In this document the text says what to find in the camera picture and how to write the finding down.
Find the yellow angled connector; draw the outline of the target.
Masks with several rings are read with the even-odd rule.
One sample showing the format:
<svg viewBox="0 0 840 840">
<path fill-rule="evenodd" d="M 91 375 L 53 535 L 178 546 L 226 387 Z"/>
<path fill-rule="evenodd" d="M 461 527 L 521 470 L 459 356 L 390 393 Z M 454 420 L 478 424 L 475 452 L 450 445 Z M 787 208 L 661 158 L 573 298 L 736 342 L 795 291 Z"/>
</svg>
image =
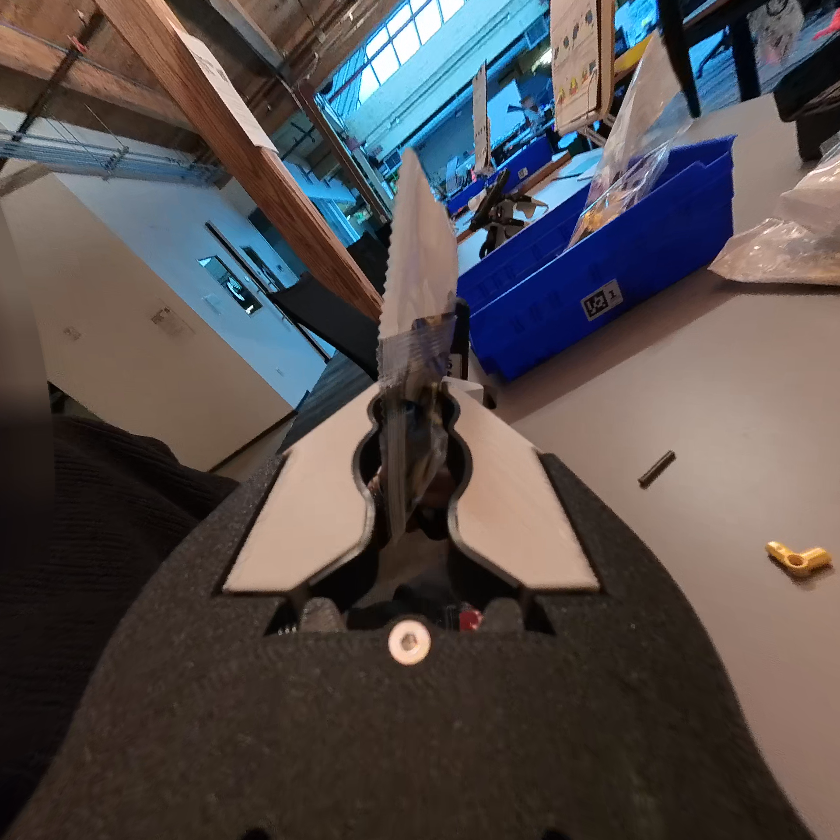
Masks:
<svg viewBox="0 0 840 840">
<path fill-rule="evenodd" d="M 765 551 L 773 562 L 797 579 L 810 578 L 833 565 L 832 555 L 820 547 L 795 552 L 780 542 L 770 541 L 765 544 Z"/>
</svg>

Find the blue plastic bin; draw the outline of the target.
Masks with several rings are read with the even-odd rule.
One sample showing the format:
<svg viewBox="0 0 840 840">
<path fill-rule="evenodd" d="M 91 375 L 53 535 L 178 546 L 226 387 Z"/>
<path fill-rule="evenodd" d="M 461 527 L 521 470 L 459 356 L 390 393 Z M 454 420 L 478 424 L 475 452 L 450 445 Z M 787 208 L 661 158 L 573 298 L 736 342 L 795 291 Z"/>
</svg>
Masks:
<svg viewBox="0 0 840 840">
<path fill-rule="evenodd" d="M 735 139 L 673 149 L 650 194 L 570 246 L 582 185 L 463 272 L 484 372 L 514 380 L 710 264 L 733 235 Z"/>
</svg>

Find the short black axle rod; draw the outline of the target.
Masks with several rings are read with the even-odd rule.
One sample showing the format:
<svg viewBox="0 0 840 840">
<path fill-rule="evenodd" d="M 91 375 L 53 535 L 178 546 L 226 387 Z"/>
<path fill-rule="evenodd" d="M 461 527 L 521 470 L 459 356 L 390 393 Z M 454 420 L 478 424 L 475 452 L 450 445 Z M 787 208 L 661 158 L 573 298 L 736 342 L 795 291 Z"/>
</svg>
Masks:
<svg viewBox="0 0 840 840">
<path fill-rule="evenodd" d="M 637 483 L 641 489 L 647 489 L 659 478 L 662 473 L 676 461 L 676 452 L 667 451 L 658 458 L 638 479 Z"/>
</svg>

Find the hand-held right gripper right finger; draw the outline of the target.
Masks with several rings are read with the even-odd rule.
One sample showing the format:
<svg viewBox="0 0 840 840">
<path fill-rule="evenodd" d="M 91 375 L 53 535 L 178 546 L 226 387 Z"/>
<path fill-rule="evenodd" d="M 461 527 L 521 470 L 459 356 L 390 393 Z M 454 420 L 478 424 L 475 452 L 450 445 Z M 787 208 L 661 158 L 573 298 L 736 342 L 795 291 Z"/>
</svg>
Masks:
<svg viewBox="0 0 840 840">
<path fill-rule="evenodd" d="M 465 463 L 448 505 L 457 549 L 532 593 L 598 592 L 542 451 L 488 408 L 455 408 L 449 435 Z"/>
</svg>

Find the white paper notice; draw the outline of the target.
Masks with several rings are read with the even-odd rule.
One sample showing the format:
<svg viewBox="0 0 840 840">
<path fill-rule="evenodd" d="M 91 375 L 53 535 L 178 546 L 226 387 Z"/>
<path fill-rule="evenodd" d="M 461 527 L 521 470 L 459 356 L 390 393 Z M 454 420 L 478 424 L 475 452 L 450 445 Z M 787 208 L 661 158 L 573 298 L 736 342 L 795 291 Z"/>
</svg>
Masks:
<svg viewBox="0 0 840 840">
<path fill-rule="evenodd" d="M 201 39 L 190 35 L 174 20 L 168 20 L 171 55 L 176 70 L 165 83 L 186 114 L 198 118 L 198 126 L 227 146 L 266 157 L 278 163 L 277 147 L 235 89 L 226 70 Z"/>
</svg>

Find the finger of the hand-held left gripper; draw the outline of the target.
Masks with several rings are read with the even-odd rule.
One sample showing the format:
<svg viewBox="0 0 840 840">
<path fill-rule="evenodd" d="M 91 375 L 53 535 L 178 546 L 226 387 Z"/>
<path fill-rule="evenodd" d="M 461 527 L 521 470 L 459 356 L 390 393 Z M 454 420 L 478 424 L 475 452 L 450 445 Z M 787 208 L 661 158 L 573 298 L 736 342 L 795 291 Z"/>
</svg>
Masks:
<svg viewBox="0 0 840 840">
<path fill-rule="evenodd" d="M 469 411 L 476 407 L 487 408 L 486 392 L 481 384 L 445 377 L 442 387 L 448 403 L 459 411 Z"/>
</svg>

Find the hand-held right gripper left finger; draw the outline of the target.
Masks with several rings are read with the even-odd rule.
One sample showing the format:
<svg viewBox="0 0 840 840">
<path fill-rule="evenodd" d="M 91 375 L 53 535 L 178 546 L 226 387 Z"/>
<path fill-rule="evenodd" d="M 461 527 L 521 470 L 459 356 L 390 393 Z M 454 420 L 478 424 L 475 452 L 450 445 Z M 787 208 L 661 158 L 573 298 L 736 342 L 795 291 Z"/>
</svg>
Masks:
<svg viewBox="0 0 840 840">
<path fill-rule="evenodd" d="M 347 612 L 378 574 L 375 502 L 364 449 L 379 452 L 374 383 L 292 444 L 255 515 L 225 595 L 280 595 L 295 609 L 328 597 Z"/>
</svg>

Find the wooden post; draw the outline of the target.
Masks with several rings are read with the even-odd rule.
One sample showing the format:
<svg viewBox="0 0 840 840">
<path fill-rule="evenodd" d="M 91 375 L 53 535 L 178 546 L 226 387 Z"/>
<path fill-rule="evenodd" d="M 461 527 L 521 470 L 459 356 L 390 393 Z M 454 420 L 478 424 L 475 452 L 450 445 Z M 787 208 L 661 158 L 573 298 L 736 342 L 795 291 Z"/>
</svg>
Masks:
<svg viewBox="0 0 840 840">
<path fill-rule="evenodd" d="M 331 227 L 279 160 L 227 146 L 211 129 L 201 129 L 198 118 L 186 114 L 165 83 L 173 80 L 176 65 L 168 20 L 181 25 L 165 2 L 101 1 L 98 6 L 110 25 L 142 60 L 187 120 L 211 147 L 227 171 L 277 228 L 305 267 L 326 288 L 370 319 L 382 314 L 382 297 L 341 244 Z"/>
</svg>

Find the clear bag of small pieces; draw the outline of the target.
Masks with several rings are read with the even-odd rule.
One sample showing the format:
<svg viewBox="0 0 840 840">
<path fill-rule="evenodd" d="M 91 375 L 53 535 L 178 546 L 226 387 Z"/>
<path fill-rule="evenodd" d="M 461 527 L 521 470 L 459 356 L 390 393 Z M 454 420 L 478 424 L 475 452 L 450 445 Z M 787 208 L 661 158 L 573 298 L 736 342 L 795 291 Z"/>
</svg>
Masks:
<svg viewBox="0 0 840 840">
<path fill-rule="evenodd" d="M 454 230 L 411 149 L 402 154 L 388 249 L 377 363 L 381 491 L 395 542 L 447 454 L 443 380 L 457 320 Z"/>
</svg>

